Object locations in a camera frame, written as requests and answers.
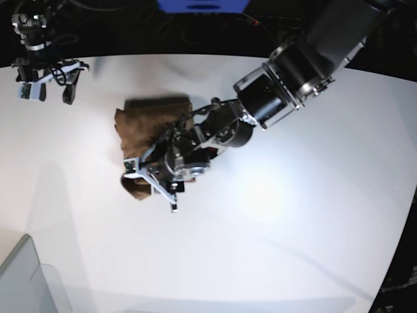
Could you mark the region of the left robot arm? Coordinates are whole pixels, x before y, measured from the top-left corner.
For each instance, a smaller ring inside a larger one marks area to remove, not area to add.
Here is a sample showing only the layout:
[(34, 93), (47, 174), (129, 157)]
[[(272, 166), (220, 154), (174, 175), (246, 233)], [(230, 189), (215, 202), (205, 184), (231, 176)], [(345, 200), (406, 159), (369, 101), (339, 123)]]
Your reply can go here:
[(247, 144), (255, 127), (320, 95), (394, 9), (394, 1), (329, 1), (306, 30), (234, 84), (234, 99), (215, 97), (198, 109), (185, 100), (117, 110), (122, 187), (137, 200), (160, 194), (176, 211), (186, 183), (227, 148)]

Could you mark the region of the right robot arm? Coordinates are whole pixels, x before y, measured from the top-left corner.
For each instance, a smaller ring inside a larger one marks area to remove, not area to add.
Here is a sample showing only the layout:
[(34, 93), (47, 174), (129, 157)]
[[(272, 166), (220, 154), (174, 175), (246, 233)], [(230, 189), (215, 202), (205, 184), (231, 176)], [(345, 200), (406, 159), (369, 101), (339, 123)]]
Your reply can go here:
[(11, 24), (25, 48), (11, 67), (18, 71), (18, 98), (43, 102), (46, 85), (55, 82), (63, 88), (62, 100), (73, 104), (79, 76), (89, 65), (78, 59), (65, 59), (59, 48), (78, 41), (74, 34), (60, 33), (58, 19), (66, 1), (21, 1), (14, 9)]

